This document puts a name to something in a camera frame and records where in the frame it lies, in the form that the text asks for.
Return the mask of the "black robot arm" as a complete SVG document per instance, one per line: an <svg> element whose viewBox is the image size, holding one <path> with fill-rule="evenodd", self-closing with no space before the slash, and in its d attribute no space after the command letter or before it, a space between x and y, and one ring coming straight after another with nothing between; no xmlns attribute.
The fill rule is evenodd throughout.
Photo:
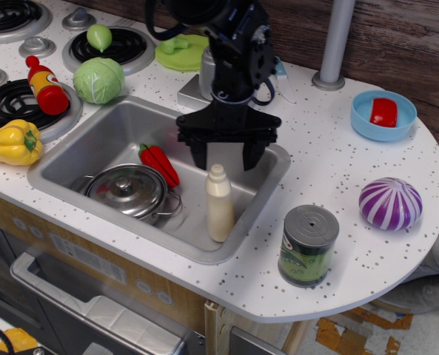
<svg viewBox="0 0 439 355"><path fill-rule="evenodd" d="M266 10L259 1L165 1L177 23L157 32L155 6L155 1L145 3L145 23L154 38L166 41L199 28L209 39L215 63L212 102L177 118L178 140L190 147L200 169L207 167L208 143L242 143L244 170L254 168L281 125L279 118L249 105L277 64Z"/></svg>

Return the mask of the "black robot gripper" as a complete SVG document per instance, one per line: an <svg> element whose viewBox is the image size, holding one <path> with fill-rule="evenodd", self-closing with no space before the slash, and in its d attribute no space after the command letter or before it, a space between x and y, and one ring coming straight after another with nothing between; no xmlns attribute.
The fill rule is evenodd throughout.
<svg viewBox="0 0 439 355"><path fill-rule="evenodd" d="M244 170L256 167L265 149L276 142L281 119L250 107L254 96L235 100L220 92L205 108L176 119L178 140L190 145L196 167L207 168L208 143L243 143Z"/></svg>

